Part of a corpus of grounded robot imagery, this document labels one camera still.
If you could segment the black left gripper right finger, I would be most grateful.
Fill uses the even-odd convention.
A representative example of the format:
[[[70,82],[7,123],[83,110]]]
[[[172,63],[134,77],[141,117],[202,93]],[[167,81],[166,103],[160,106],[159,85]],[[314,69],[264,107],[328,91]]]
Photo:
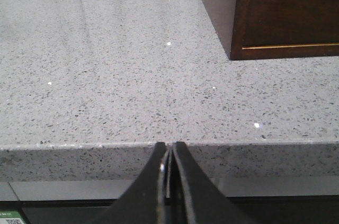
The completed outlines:
[[[183,142],[172,148],[172,199],[174,223],[254,223],[214,186]]]

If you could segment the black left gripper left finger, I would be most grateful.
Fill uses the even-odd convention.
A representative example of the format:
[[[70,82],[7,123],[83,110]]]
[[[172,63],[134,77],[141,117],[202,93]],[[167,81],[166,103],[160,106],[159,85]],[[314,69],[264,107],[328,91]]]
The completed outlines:
[[[165,185],[166,145],[158,142],[135,181],[93,223],[161,223]]]

